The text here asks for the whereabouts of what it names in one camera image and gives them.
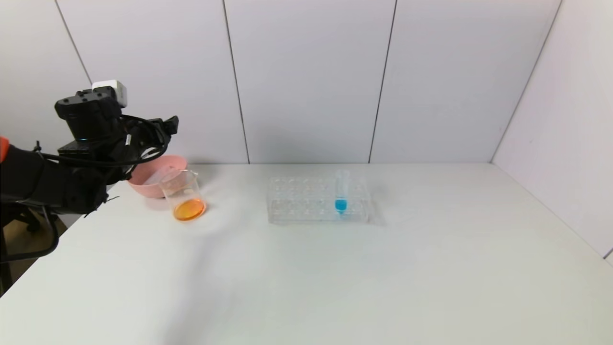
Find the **white wall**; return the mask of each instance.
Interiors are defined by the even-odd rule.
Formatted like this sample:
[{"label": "white wall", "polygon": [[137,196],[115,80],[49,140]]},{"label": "white wall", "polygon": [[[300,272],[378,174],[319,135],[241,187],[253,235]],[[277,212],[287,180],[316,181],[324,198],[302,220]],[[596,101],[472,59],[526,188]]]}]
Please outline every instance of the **white wall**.
[{"label": "white wall", "polygon": [[372,163],[486,162],[560,0],[398,0]]},{"label": "white wall", "polygon": [[247,163],[222,0],[59,0],[92,81],[128,88],[125,114],[179,116],[169,153]]},{"label": "white wall", "polygon": [[394,0],[226,0],[252,163],[366,163]]},{"label": "white wall", "polygon": [[53,106],[89,88],[89,80],[53,1],[0,1],[0,133],[44,152],[73,140]]},{"label": "white wall", "polygon": [[613,1],[564,0],[493,162],[613,247]]}]

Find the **glass beaker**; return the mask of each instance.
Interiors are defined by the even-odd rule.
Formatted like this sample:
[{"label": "glass beaker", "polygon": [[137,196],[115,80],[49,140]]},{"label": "glass beaker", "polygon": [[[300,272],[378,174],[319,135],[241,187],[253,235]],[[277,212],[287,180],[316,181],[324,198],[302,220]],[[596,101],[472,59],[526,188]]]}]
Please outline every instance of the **glass beaker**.
[{"label": "glass beaker", "polygon": [[198,174],[194,171],[176,170],[164,176],[159,182],[170,204],[172,215],[177,220],[196,219],[207,208],[200,195],[197,177]]}]

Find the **black cable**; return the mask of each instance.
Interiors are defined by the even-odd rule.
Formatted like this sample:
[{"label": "black cable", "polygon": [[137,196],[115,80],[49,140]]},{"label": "black cable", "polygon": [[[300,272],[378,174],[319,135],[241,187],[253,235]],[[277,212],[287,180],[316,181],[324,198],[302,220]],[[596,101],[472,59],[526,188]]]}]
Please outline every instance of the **black cable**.
[{"label": "black cable", "polygon": [[29,260],[29,259],[33,259],[33,258],[43,257],[43,256],[53,252],[58,247],[58,244],[59,244],[58,229],[55,227],[55,223],[52,222],[51,219],[49,218],[50,211],[49,211],[48,208],[49,208],[49,206],[47,206],[47,205],[42,206],[42,213],[45,216],[45,220],[47,221],[47,225],[51,229],[51,234],[53,235],[53,237],[51,239],[51,246],[49,248],[47,248],[47,249],[37,250],[35,252],[7,255],[4,258],[0,258],[0,263],[11,262],[11,261],[19,261],[19,260]]},{"label": "black cable", "polygon": [[88,166],[92,168],[116,168],[120,166],[138,165],[138,164],[146,163],[148,161],[152,161],[152,160],[155,160],[161,157],[166,152],[166,150],[168,149],[169,141],[166,139],[166,136],[164,135],[164,133],[162,132],[160,128],[158,128],[156,125],[140,117],[135,117],[135,116],[130,116],[130,115],[122,115],[121,117],[129,118],[131,120],[136,120],[136,121],[146,124],[149,127],[153,127],[154,130],[157,131],[161,135],[163,143],[162,143],[162,147],[159,148],[159,151],[157,152],[156,155],[153,155],[147,158],[141,158],[141,159],[134,160],[134,161],[92,161],[92,160],[82,160],[78,158],[69,158],[69,157],[62,157],[62,156],[57,156],[57,155],[50,155],[49,153],[42,153],[42,156],[48,160],[63,161],[66,163],[73,163],[73,164],[78,164],[80,166]]}]

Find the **orange liquid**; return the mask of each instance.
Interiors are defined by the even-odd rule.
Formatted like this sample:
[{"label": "orange liquid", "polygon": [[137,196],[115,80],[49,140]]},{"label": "orange liquid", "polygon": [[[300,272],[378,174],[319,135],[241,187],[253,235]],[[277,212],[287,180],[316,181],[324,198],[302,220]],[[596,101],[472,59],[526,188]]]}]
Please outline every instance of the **orange liquid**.
[{"label": "orange liquid", "polygon": [[175,207],[173,212],[176,219],[181,221],[192,220],[198,218],[204,213],[206,205],[200,199],[187,200],[183,204]]}]

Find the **table surface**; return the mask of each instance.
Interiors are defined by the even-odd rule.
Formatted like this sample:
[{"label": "table surface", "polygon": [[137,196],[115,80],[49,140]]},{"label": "table surface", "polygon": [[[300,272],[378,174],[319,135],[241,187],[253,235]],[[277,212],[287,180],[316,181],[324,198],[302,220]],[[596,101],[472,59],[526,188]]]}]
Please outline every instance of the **table surface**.
[{"label": "table surface", "polygon": [[[268,223],[269,177],[339,167],[371,223]],[[493,165],[192,169],[201,218],[117,184],[0,299],[0,343],[613,344],[613,267]]]}]

